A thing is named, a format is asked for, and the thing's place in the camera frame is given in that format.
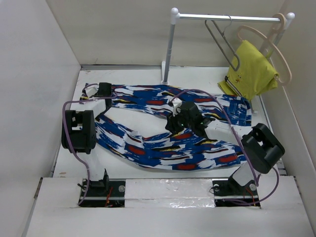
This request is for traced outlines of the blue patterned trousers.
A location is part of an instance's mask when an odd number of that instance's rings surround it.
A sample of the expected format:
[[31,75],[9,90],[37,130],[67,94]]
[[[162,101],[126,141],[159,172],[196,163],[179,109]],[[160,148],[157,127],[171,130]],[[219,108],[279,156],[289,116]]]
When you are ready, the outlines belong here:
[[[186,92],[168,85],[112,84],[111,108],[128,109],[166,118],[172,108],[169,100],[179,95],[184,102],[194,102],[202,115],[235,126],[250,127],[249,102],[242,97]],[[144,137],[123,124],[101,114],[95,120],[97,142],[112,153],[145,168],[193,171],[240,165],[246,161],[239,146],[214,136],[203,138],[186,128],[172,134],[165,132]]]

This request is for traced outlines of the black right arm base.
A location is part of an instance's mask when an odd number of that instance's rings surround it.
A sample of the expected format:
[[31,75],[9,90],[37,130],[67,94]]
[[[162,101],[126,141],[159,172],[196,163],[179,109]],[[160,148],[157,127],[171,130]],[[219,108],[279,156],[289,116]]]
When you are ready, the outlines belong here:
[[209,192],[214,195],[216,207],[261,206],[257,188],[252,181],[245,187],[232,188],[228,179],[213,179]]

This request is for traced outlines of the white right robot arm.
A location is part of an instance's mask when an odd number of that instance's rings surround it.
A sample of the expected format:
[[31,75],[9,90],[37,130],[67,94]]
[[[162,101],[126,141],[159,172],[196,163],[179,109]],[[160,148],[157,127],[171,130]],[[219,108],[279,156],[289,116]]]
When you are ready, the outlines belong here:
[[269,128],[258,123],[248,134],[240,126],[222,123],[202,115],[194,102],[183,102],[174,99],[169,102],[172,112],[167,116],[166,129],[177,134],[184,129],[190,129],[194,135],[211,140],[218,138],[239,146],[247,160],[227,180],[224,187],[216,186],[214,190],[219,196],[227,192],[235,195],[245,189],[255,190],[255,181],[259,175],[267,174],[277,161],[285,154],[285,149]]

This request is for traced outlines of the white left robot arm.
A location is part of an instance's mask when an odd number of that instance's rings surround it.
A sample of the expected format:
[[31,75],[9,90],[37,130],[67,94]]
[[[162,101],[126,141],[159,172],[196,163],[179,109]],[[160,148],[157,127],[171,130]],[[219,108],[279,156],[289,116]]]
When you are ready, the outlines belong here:
[[97,143],[95,120],[112,106],[114,98],[110,83],[93,83],[83,88],[77,101],[67,101],[62,107],[62,147],[86,169],[87,179],[82,188],[94,190],[100,196],[110,191],[110,183],[106,169],[91,154]]

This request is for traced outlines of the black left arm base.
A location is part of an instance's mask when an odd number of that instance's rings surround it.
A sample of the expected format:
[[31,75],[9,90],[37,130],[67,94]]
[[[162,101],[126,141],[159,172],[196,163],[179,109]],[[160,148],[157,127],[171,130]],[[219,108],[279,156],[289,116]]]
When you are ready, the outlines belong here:
[[120,208],[125,206],[126,180],[110,180],[105,187],[101,181],[92,181],[89,184],[86,197],[83,198],[86,188],[86,180],[78,184],[81,188],[79,197],[80,207],[105,207]]

